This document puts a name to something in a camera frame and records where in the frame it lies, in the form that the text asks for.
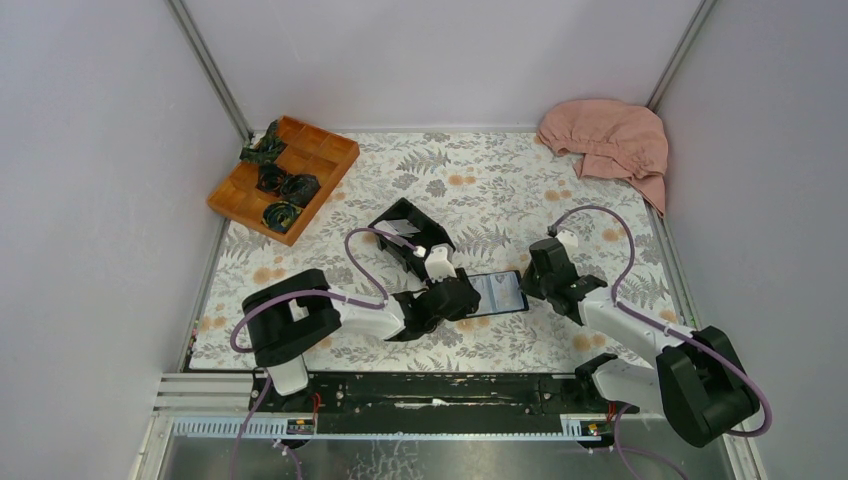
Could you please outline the black leather card holder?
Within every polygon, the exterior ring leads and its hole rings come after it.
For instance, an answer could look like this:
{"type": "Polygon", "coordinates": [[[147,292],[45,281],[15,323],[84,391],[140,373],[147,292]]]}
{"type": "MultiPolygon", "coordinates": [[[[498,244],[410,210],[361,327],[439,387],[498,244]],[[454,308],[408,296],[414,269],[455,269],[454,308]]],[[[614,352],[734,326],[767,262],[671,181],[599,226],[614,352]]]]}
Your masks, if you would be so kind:
{"type": "Polygon", "coordinates": [[[518,270],[476,274],[470,276],[469,281],[481,299],[478,309],[467,315],[467,318],[529,310],[527,297],[520,287],[521,275],[518,270]]]}

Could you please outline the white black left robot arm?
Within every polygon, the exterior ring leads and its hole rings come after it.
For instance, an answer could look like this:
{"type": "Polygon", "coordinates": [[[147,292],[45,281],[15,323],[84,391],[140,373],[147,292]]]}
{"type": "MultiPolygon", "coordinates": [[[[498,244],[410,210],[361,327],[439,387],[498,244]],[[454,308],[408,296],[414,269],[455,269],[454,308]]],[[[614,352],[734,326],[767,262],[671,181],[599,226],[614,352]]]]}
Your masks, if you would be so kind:
{"type": "Polygon", "coordinates": [[[444,321],[475,313],[480,301],[462,269],[421,290],[384,298],[345,292],[331,285],[322,270],[309,269],[245,298],[243,318],[230,343],[234,351],[254,355],[255,365],[270,377],[272,398],[285,410],[296,411],[310,397],[304,354],[331,334],[415,341],[444,321]]]}

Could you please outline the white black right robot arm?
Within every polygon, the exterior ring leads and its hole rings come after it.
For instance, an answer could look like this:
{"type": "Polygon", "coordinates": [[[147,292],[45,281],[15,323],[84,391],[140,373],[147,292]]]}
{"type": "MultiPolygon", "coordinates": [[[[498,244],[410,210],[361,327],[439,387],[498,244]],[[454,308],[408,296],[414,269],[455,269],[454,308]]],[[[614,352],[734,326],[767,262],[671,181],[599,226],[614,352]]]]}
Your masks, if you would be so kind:
{"type": "Polygon", "coordinates": [[[661,414],[695,447],[730,433],[760,411],[762,402],[724,332],[668,324],[613,299],[604,280],[578,274],[568,246],[554,238],[533,243],[522,291],[614,339],[644,362],[635,365],[600,354],[578,366],[573,396],[579,407],[597,412],[614,402],[661,414]]]}

